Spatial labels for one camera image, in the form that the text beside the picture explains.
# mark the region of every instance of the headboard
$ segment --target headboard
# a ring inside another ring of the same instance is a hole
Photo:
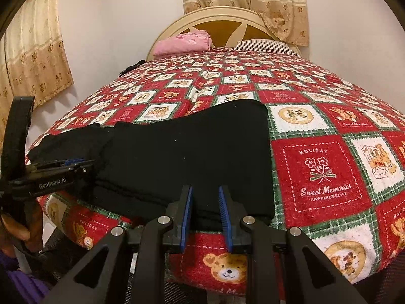
[[[280,41],[268,31],[254,11],[226,6],[208,7],[190,12],[166,28],[153,43],[146,60],[153,59],[152,52],[157,41],[202,29],[210,35],[212,48],[234,47],[239,41],[258,38]]]

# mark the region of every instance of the silver bolt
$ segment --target silver bolt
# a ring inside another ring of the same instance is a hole
[[[157,221],[158,221],[159,224],[165,225],[165,224],[170,222],[170,217],[169,216],[161,216],[161,217],[159,217],[157,219]]]
[[[253,216],[245,216],[242,220],[245,224],[253,224],[255,222]]]
[[[124,233],[124,229],[120,226],[116,226],[111,230],[111,234],[115,237],[119,237],[122,233]]]
[[[299,228],[299,227],[292,227],[291,229],[290,229],[290,233],[293,235],[293,236],[298,236],[298,235],[300,235],[301,234],[301,229]]]

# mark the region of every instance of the red patterned blanket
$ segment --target red patterned blanket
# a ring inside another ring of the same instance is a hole
[[[34,145],[92,122],[148,123],[243,98],[269,111],[272,226],[301,227],[351,282],[387,266],[405,247],[405,116],[308,60],[219,49],[151,61],[88,97]],[[111,227],[130,226],[66,193],[40,202],[87,248]],[[185,253],[166,261],[168,278],[245,291],[246,257],[226,253],[220,234],[191,234]]]

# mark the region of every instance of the bedspread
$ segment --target bedspread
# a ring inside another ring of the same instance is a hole
[[[155,122],[244,98],[269,112],[271,226],[302,228],[351,282],[387,266],[405,247],[405,116],[308,60],[216,49],[151,61],[85,99],[46,134],[93,122]],[[131,223],[66,193],[39,201],[87,248],[109,228]],[[226,253],[219,233],[191,233],[183,255],[167,256],[166,272],[196,287],[245,292],[246,257]]]

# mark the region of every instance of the purple clothing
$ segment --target purple clothing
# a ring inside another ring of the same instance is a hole
[[[17,270],[17,259],[8,257],[2,251],[0,251],[0,264],[3,265],[7,275],[28,304],[38,304],[49,292],[42,281]]]

